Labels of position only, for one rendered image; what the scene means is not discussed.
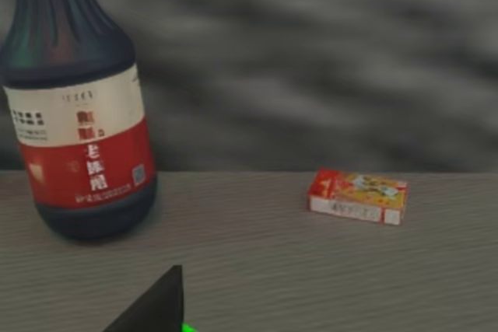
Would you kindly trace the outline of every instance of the blurred gray background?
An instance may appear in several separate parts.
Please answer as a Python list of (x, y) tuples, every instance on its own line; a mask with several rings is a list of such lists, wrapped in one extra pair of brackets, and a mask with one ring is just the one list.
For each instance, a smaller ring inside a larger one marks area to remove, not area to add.
[(100, 2), (138, 49), (161, 169), (498, 169), (498, 0)]

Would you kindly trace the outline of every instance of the wooden table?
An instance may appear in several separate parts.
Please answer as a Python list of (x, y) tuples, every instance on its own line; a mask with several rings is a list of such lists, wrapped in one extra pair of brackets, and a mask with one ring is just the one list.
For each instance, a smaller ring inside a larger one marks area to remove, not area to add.
[(312, 178), (163, 173), (141, 230), (76, 246), (0, 173), (0, 330), (101, 332), (173, 264), (200, 332), (498, 330), (498, 174), (401, 175), (401, 227), (306, 211)]

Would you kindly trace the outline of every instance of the candy box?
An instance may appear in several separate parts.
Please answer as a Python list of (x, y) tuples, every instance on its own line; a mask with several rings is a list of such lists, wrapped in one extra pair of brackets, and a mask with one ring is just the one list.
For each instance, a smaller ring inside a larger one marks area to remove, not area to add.
[(401, 225), (407, 194), (406, 182), (322, 169), (308, 191), (308, 208), (338, 217)]

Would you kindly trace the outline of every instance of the bottle base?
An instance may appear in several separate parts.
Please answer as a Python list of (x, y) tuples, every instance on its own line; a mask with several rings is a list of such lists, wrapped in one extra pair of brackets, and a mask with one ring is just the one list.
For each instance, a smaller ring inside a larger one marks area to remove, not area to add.
[(135, 228), (149, 214), (157, 193), (155, 176), (141, 190), (122, 200), (84, 210), (66, 210), (38, 204), (38, 214), (48, 227), (66, 239), (97, 241), (110, 239)]

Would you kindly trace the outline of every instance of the soy sauce bottle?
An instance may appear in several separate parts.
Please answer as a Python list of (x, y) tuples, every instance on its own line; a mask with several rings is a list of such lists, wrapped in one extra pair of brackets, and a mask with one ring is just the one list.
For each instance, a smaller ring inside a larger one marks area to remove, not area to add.
[(104, 239), (146, 217), (156, 171), (135, 49), (96, 0), (16, 0), (0, 77), (49, 227)]

